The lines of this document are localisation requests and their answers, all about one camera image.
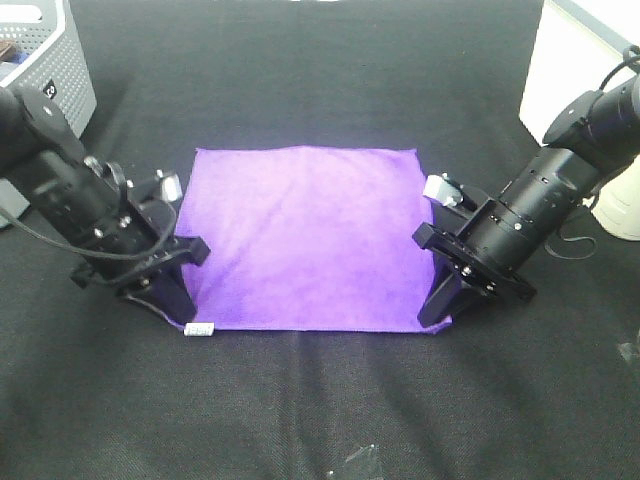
gray plastic basket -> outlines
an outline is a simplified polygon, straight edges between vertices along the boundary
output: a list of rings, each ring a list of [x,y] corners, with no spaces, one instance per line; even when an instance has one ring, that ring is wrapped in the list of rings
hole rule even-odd
[[[14,40],[29,57],[0,79],[0,87],[41,90],[80,136],[96,108],[96,96],[68,0],[0,0],[0,38]],[[27,201],[0,179],[0,201],[14,216]],[[0,228],[6,221],[0,217]]]

purple towel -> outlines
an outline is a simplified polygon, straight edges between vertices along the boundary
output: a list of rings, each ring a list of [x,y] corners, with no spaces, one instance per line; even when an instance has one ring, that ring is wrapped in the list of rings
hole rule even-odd
[[[435,333],[416,315],[433,259],[415,150],[199,149],[177,226],[212,253],[184,267],[194,322],[223,330]]]

black tablecloth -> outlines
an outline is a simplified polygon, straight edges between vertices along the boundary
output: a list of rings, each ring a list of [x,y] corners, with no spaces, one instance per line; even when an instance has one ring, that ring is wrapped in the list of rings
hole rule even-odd
[[[186,181],[199,146],[418,147],[426,172],[496,192],[537,149],[517,114],[539,1],[72,8],[99,104],[83,139],[134,180]],[[640,323],[640,245],[572,228],[593,258],[537,252],[529,305],[435,338],[185,339],[3,232],[0,477],[322,479],[373,443],[389,480],[638,478],[640,387],[616,344]]]

dark table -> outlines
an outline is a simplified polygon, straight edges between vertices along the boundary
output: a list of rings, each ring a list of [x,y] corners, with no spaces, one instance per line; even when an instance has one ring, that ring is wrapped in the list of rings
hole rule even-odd
[[[418,147],[497,192],[537,150],[518,120],[540,1],[72,1],[98,98],[83,137],[142,179],[195,147]],[[51,233],[37,213],[27,223]],[[640,244],[537,252],[526,306],[437,337],[185,339],[0,234],[0,477],[322,479],[379,445],[385,479],[635,479]]]

towel tag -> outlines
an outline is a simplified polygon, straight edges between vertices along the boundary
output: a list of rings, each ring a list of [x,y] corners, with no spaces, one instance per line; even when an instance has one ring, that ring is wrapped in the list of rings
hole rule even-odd
[[[210,337],[213,335],[215,324],[211,323],[187,323],[184,326],[185,337]]]

